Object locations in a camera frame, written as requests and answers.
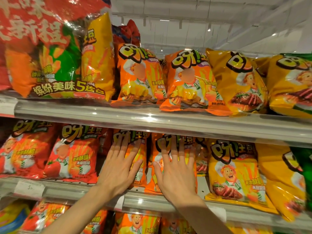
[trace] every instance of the store shelf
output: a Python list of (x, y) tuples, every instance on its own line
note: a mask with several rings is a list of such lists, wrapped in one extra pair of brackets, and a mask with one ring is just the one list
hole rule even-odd
[[(22, 178), (1, 178), (0, 190), (2, 194), (14, 196), (14, 188)], [(40, 180), (45, 185), (43, 197), (50, 202), (73, 204), (80, 199), (92, 185), (68, 183), (62, 181)], [(205, 177), (198, 177), (198, 193), (203, 197), (208, 192)], [(118, 197), (107, 204), (113, 209)], [(261, 212), (252, 208), (229, 205), (220, 202), (206, 201), (210, 208), (224, 208), (227, 222), (242, 227), (270, 226), (276, 231), (291, 233), (292, 229), (308, 231), (312, 230), (312, 219), (307, 213), (300, 215), (295, 222), (286, 222), (281, 216)], [(176, 212), (175, 208), (162, 195), (143, 193), (143, 188), (133, 188), (125, 193), (123, 212), (149, 213), (149, 215), (163, 216), (168, 212)]]
[[(312, 148), (312, 120), (246, 114), (218, 117), (207, 112), (164, 112), (158, 106), (115, 108), (91, 100), (6, 99), (15, 107), (16, 118), (96, 125), (126, 130), (223, 138), (267, 144)], [(5, 115), (0, 107), (0, 115)]]

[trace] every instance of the white ceiling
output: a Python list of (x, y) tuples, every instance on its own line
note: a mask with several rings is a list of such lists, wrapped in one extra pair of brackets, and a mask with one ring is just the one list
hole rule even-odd
[[(159, 57), (184, 48), (205, 51), (206, 47), (240, 50), (251, 56), (294, 52), (303, 39), (302, 30), (312, 29), (312, 0), (111, 1), (112, 24), (121, 25), (122, 16), (125, 24), (133, 19), (142, 46)], [(312, 44), (303, 49), (311, 52)]]

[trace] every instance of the price tag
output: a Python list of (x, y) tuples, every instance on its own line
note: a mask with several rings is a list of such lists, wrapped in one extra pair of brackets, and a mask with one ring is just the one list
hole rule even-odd
[(14, 117), (15, 105), (18, 103), (16, 98), (4, 98), (0, 96), (0, 116)]
[(40, 200), (44, 189), (45, 186), (40, 182), (22, 180), (17, 183), (14, 194)]
[(122, 211), (123, 201), (124, 201), (124, 195), (120, 196), (119, 199), (117, 200), (117, 203), (114, 208), (115, 211), (118, 211), (118, 212)]
[(227, 222), (227, 212), (224, 208), (208, 207), (223, 223)]

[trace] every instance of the finger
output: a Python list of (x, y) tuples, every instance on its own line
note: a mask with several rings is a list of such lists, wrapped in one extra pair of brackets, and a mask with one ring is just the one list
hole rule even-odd
[(126, 158), (126, 164), (129, 166), (129, 168), (131, 164), (133, 163), (135, 156), (138, 154), (140, 145), (141, 145), (141, 139), (138, 139), (137, 141), (135, 141), (134, 147), (131, 149), (129, 156)]
[(139, 170), (142, 163), (143, 163), (143, 160), (139, 159), (138, 161), (136, 161), (133, 164), (133, 167), (130, 170), (129, 176), (128, 176), (128, 186), (130, 186), (132, 184), (132, 182), (135, 180), (135, 175), (138, 173), (138, 170)]
[(161, 156), (163, 157), (163, 166), (168, 166), (170, 163), (170, 159), (168, 156), (167, 148), (166, 148), (166, 140), (165, 138), (160, 139), (160, 146), (161, 146)]
[(122, 144), (121, 144), (121, 148), (120, 148), (120, 152), (118, 154), (118, 157), (123, 157), (124, 158), (124, 155), (126, 154), (126, 151), (127, 151), (127, 148), (128, 148), (128, 141), (129, 141), (129, 137), (130, 137), (130, 132), (128, 131), (126, 133), (126, 135), (124, 136), (124, 139), (122, 141)]
[(110, 150), (107, 153), (106, 160), (111, 159), (111, 157), (113, 156), (113, 153), (114, 153), (114, 150), (115, 150), (115, 146), (116, 146), (116, 142), (114, 141), (114, 143), (111, 145)]
[(172, 135), (171, 136), (171, 156), (172, 156), (172, 162), (177, 162), (178, 159), (178, 153), (177, 153), (177, 136)]
[(114, 152), (113, 152), (112, 158), (118, 157), (118, 154), (119, 154), (119, 151), (120, 151), (121, 142), (122, 142), (122, 138), (123, 138), (123, 136), (122, 136), (122, 134), (120, 134), (118, 139), (117, 139), (117, 142), (116, 142), (116, 145), (115, 145), (115, 148), (114, 148)]
[(195, 160), (195, 147), (191, 145), (188, 168), (193, 169)]
[(157, 162), (153, 162), (155, 175), (157, 178), (157, 183), (160, 189), (162, 189), (162, 172), (159, 164)]
[(185, 164), (184, 138), (180, 138), (179, 142), (179, 162)]

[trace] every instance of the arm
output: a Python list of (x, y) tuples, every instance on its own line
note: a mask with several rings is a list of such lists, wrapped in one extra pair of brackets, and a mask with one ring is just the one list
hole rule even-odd
[(42, 234), (80, 234), (100, 209), (113, 197), (122, 194), (133, 182), (142, 160), (131, 164), (138, 153), (140, 141), (135, 143), (130, 155), (125, 158), (130, 134), (111, 146), (98, 177), (98, 182), (88, 193), (62, 214)]
[(184, 141), (180, 140), (177, 152), (176, 136), (171, 138), (172, 162), (166, 150), (165, 140), (161, 141), (163, 170), (154, 162), (158, 185), (164, 196), (176, 207), (197, 234), (232, 234), (221, 220), (206, 206), (195, 192), (193, 172), (195, 148), (191, 148), (189, 163), (185, 164)]

